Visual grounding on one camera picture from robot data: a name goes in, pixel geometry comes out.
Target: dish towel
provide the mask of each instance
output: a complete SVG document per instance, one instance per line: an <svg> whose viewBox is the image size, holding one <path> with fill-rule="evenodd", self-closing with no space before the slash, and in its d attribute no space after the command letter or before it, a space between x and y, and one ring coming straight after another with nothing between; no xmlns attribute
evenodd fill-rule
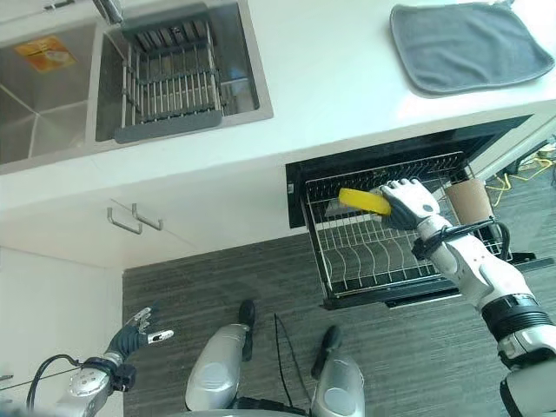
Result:
<svg viewBox="0 0 556 417"><path fill-rule="evenodd" d="M554 67L553 58L503 3L398 4L390 28L409 78L430 94L523 83Z"/></svg>

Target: white cabinet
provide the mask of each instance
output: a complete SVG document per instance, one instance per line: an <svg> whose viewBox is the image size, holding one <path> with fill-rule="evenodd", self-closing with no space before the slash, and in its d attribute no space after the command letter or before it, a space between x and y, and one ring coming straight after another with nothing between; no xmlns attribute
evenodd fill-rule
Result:
<svg viewBox="0 0 556 417"><path fill-rule="evenodd" d="M122 270L96 268L46 256L0 248L0 369L13 378L0 381L0 403L24 403L36 369L54 354L84 361L104 352L122 326ZM72 369L53 362L43 376ZM60 398L70 374L39 384L37 408ZM121 396L110 414L122 415Z"/></svg>
<svg viewBox="0 0 556 417"><path fill-rule="evenodd" d="M0 222L0 246L119 268L167 261L192 253L189 243L165 230L142 225L142 233L136 235L110 224L107 208L112 208L115 222L139 228L138 221L117 202L108 198L88 199L34 215L5 216Z"/></svg>
<svg viewBox="0 0 556 417"><path fill-rule="evenodd" d="M196 254L299 233L289 229L284 166L129 186L118 202L164 213L165 228L191 242Z"/></svg>
<svg viewBox="0 0 556 417"><path fill-rule="evenodd" d="M299 233L288 225L283 166L191 180L162 178L111 189L114 195L81 197L80 202L4 215L0 245L31 253L101 266L133 268ZM137 229L137 213L147 224L136 235L110 224Z"/></svg>

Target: dish drainer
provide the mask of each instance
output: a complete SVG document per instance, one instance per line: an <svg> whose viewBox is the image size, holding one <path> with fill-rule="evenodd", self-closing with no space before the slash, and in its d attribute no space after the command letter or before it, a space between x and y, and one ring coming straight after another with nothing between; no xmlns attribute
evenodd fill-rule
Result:
<svg viewBox="0 0 556 417"><path fill-rule="evenodd" d="M342 187L374 191L391 180L417 178L437 198L440 213L456 225L445 189L472 177L465 155L455 152L307 181L304 215L326 298L445 281L430 261L417 261L411 253L418 237L414 231L386 228L379 216L342 206L338 201ZM490 252L500 254L497 226L480 229L476 235Z"/></svg>
<svg viewBox="0 0 556 417"><path fill-rule="evenodd" d="M221 85L207 17L123 34L129 43L122 66L117 142L206 129L222 121Z"/></svg>

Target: wall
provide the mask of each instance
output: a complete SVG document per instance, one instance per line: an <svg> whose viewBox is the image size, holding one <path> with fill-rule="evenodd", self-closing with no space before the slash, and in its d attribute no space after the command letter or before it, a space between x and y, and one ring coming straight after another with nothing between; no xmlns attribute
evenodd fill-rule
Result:
<svg viewBox="0 0 556 417"><path fill-rule="evenodd" d="M32 379L53 354L81 361L102 354L121 326L122 271L0 248L0 370L13 373L15 383ZM57 361L48 374L69 368ZM49 378L43 391L39 384L37 409L56 402L70 375ZM19 401L26 391L17 387L1 394ZM122 396L112 395L98 415L122 416Z"/></svg>

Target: sink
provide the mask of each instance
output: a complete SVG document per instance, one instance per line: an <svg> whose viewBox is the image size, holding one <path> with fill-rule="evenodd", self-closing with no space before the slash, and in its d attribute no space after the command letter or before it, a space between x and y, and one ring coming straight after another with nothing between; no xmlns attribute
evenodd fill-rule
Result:
<svg viewBox="0 0 556 417"><path fill-rule="evenodd" d="M2 46L0 174L272 117L247 1L184 3Z"/></svg>
<svg viewBox="0 0 556 417"><path fill-rule="evenodd" d="M0 49L0 164L83 146L94 38L87 24ZM48 43L52 60L33 50Z"/></svg>
<svg viewBox="0 0 556 417"><path fill-rule="evenodd" d="M246 3L126 19L104 35L95 140L126 144L271 117L254 40Z"/></svg>

